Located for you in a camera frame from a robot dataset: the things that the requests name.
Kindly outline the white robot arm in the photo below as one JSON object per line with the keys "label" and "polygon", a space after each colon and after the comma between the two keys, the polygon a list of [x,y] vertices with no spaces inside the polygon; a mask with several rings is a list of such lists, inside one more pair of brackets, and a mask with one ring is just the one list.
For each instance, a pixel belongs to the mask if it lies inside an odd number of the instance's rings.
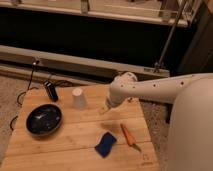
{"label": "white robot arm", "polygon": [[111,82],[100,112],[105,113],[128,98],[173,106],[166,171],[213,171],[213,73],[139,82],[127,72]]}

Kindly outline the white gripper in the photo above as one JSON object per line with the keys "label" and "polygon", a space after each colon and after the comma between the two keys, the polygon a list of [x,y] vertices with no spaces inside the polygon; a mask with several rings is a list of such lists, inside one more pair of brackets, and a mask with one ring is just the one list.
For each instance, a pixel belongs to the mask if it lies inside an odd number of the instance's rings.
{"label": "white gripper", "polygon": [[108,95],[106,97],[106,105],[101,106],[100,109],[98,110],[100,115],[105,114],[109,110],[109,108],[117,107],[119,103],[116,102],[110,95]]}

